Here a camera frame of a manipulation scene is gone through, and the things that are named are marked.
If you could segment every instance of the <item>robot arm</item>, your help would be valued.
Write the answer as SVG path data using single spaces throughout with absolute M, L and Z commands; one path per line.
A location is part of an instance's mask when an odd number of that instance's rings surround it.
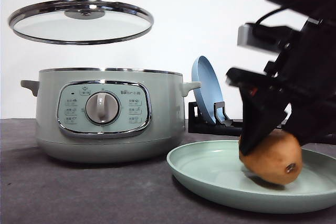
M 243 100 L 244 155 L 286 118 L 289 103 L 284 129 L 301 145 L 336 133 L 336 0 L 270 1 L 310 18 L 301 31 L 262 26 L 261 20 L 239 30 L 238 44 L 280 52 L 266 75 L 236 68 L 227 73 Z

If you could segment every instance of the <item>control panel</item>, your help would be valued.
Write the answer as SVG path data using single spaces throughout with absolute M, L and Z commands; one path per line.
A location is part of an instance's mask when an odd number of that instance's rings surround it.
M 149 93 L 134 82 L 72 82 L 60 93 L 57 119 L 61 130 L 73 136 L 140 134 L 151 120 Z

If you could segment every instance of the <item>cooker handle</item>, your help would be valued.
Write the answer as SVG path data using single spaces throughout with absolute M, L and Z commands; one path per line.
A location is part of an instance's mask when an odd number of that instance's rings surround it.
M 201 87 L 201 82 L 200 81 L 192 81 L 192 82 L 185 82 L 181 84 L 181 91 L 182 91 L 182 96 L 186 97 L 189 93 L 189 91 L 193 89 L 199 89 Z
M 33 93 L 33 96 L 37 96 L 38 89 L 40 87 L 40 82 L 39 81 L 28 81 L 28 80 L 22 80 L 21 81 L 21 87 L 30 89 Z

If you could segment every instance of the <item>white wall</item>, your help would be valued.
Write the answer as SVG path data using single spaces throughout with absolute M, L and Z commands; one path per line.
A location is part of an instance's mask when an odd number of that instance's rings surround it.
M 212 63 L 233 118 L 242 117 L 238 89 L 225 84 L 232 66 L 262 72 L 273 55 L 236 46 L 237 29 L 276 8 L 265 0 L 110 0 L 135 4 L 150 11 L 152 31 L 135 40 L 97 46 L 63 46 L 33 42 L 16 36 L 8 16 L 21 7 L 50 0 L 1 0 L 1 118 L 34 118 L 36 98 L 20 87 L 21 79 L 37 80 L 38 71 L 59 67 L 122 67 L 180 72 L 191 81 L 196 57 Z M 305 17 L 290 11 L 265 22 L 300 29 Z M 193 101 L 191 92 L 185 99 Z

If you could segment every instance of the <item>stainless steel rim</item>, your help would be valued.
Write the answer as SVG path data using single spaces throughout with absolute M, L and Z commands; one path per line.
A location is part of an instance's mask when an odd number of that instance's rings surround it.
M 39 73 L 45 72 L 60 72 L 60 71 L 119 71 L 119 72 L 144 72 L 144 73 L 165 73 L 173 74 L 176 76 L 183 76 L 181 73 L 161 71 L 161 70 L 151 70 L 151 69 L 131 69 L 131 68 L 50 68 L 40 70 Z
M 150 23 L 150 26 L 140 33 L 126 37 L 100 39 L 100 40 L 81 40 L 81 41 L 80 40 L 67 41 L 67 40 L 39 38 L 20 33 L 14 29 L 15 24 L 28 17 L 32 17 L 43 13 L 52 13 L 66 10 L 82 9 L 90 11 L 92 10 L 92 5 L 94 5 L 95 6 L 94 9 L 98 11 L 106 10 L 110 12 L 120 12 L 138 16 L 140 18 L 147 20 Z M 61 44 L 61 45 L 97 45 L 97 44 L 121 42 L 141 37 L 151 30 L 154 24 L 154 18 L 145 9 L 122 2 L 107 2 L 102 0 L 57 0 L 57 1 L 38 3 L 34 5 L 28 5 L 26 7 L 18 9 L 10 15 L 10 17 L 8 18 L 8 24 L 16 35 L 32 41 L 44 42 L 49 44 Z

